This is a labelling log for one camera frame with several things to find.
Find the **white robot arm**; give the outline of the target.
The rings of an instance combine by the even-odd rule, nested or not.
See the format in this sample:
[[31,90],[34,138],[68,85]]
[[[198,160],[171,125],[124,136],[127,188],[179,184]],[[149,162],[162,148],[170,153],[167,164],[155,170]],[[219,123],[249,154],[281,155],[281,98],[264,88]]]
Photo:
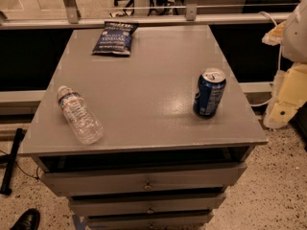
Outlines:
[[262,42],[279,44],[282,56],[293,63],[286,72],[277,71],[263,119],[268,128],[282,128],[307,103],[307,0],[301,0],[287,20],[266,33]]

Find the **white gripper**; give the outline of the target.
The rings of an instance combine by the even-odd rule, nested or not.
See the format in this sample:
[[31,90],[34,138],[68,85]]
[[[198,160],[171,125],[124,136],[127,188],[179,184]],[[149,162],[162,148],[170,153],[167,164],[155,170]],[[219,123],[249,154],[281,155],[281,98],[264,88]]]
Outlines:
[[[286,22],[266,33],[262,42],[275,46],[282,43]],[[294,63],[286,72],[278,71],[273,80],[272,99],[267,106],[263,124],[267,128],[282,128],[307,102],[307,65]]]

